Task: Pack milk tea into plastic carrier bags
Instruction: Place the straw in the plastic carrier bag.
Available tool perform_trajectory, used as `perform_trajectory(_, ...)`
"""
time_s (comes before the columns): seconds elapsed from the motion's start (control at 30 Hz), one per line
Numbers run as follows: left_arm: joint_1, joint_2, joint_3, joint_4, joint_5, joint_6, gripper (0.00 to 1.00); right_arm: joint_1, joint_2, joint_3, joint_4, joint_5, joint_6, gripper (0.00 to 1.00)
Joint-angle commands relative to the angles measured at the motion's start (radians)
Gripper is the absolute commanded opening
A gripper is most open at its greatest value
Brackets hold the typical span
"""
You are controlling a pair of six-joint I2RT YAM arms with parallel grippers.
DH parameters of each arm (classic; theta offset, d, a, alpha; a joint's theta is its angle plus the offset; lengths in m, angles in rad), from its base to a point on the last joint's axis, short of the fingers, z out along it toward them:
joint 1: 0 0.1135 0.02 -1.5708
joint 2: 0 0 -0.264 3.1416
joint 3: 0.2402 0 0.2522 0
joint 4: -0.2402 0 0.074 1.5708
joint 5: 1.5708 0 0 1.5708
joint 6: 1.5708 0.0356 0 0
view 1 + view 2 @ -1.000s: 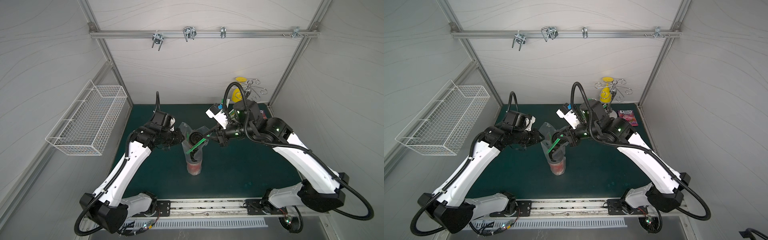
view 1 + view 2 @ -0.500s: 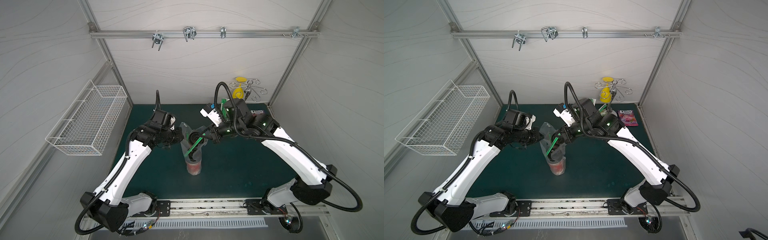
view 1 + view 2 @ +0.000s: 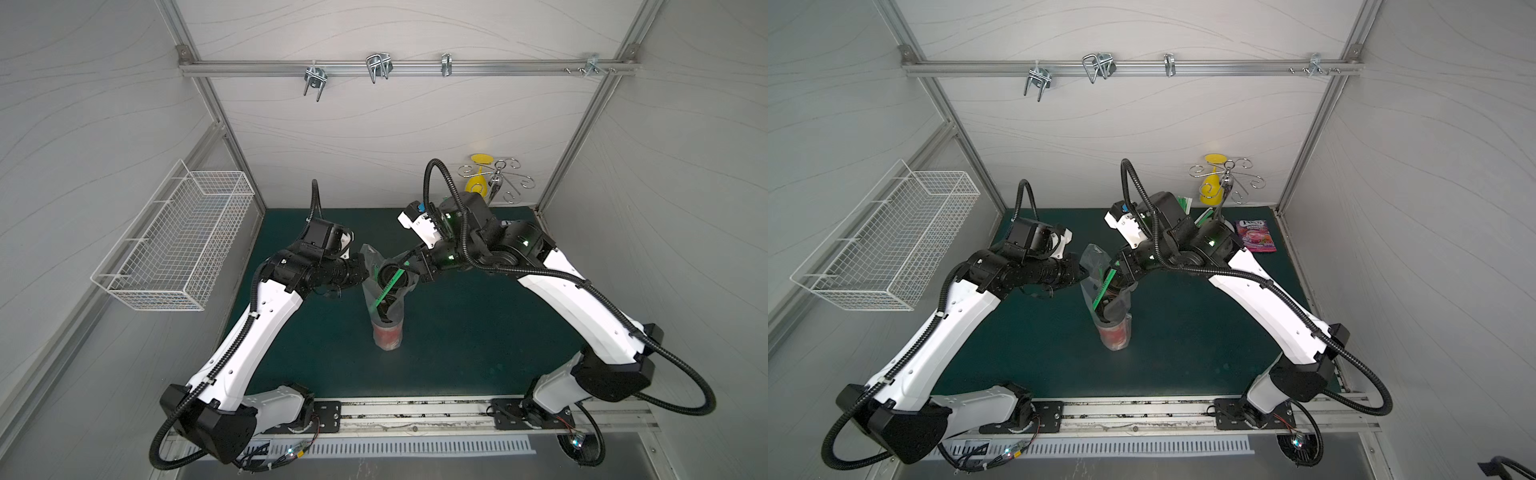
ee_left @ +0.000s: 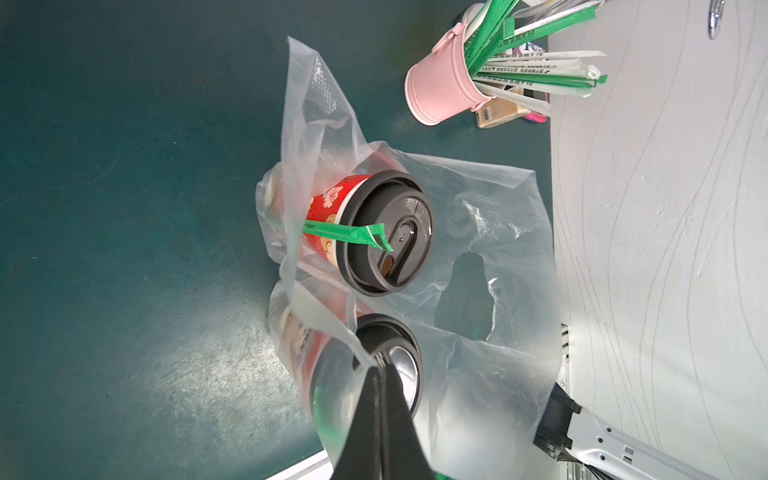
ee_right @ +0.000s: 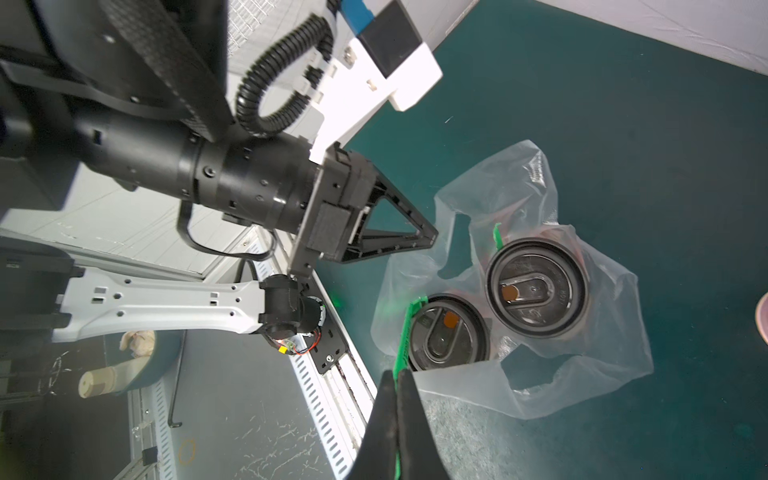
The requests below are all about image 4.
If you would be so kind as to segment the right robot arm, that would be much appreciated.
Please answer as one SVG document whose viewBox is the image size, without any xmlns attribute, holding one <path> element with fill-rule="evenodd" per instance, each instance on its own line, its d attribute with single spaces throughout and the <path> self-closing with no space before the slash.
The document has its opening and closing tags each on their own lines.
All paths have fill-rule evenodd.
<svg viewBox="0 0 768 480">
<path fill-rule="evenodd" d="M 558 384 L 533 444 L 558 462 L 581 464 L 599 479 L 710 479 L 712 476 L 613 426 Z"/>
</svg>

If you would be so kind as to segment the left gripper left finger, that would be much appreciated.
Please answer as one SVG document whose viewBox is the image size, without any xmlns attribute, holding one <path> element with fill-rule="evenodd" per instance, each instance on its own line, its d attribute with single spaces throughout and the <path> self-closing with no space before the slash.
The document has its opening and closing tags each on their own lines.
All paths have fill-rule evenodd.
<svg viewBox="0 0 768 480">
<path fill-rule="evenodd" d="M 367 371 L 346 443 L 331 478 L 379 480 L 381 460 L 381 369 Z"/>
</svg>

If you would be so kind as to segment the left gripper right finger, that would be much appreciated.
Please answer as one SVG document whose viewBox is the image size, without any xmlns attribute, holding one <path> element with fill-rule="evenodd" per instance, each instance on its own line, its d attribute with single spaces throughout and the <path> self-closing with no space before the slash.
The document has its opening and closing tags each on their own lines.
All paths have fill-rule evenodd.
<svg viewBox="0 0 768 480">
<path fill-rule="evenodd" d="M 382 370 L 381 391 L 381 478 L 433 480 L 393 365 Z"/>
</svg>

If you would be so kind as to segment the green straw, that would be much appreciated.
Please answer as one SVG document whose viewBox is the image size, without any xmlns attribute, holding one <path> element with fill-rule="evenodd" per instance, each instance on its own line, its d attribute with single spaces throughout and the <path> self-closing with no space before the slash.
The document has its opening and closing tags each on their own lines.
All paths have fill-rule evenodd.
<svg viewBox="0 0 768 480">
<path fill-rule="evenodd" d="M 350 226 L 306 220 L 302 231 L 304 234 L 314 235 L 330 240 L 366 245 L 369 247 L 386 250 L 387 252 L 393 251 L 393 248 L 387 240 L 385 225 L 383 223 L 365 226 Z"/>
</svg>

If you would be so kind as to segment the red paper cup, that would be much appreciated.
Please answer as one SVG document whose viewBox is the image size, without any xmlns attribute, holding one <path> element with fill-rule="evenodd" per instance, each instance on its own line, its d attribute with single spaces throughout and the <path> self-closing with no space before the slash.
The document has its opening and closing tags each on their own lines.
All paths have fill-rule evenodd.
<svg viewBox="0 0 768 480">
<path fill-rule="evenodd" d="M 368 363 L 359 360 L 343 341 L 305 326 L 290 308 L 279 313 L 277 352 L 311 416 L 318 423 L 349 421 Z M 367 306 L 357 310 L 356 326 L 355 335 L 367 357 L 381 367 L 396 369 L 406 405 L 415 414 L 424 387 L 422 353 L 415 334 L 403 321 Z"/>
<path fill-rule="evenodd" d="M 313 197 L 303 233 L 343 279 L 368 296 L 403 290 L 423 267 L 434 220 L 416 179 L 396 170 L 345 177 Z"/>
</svg>

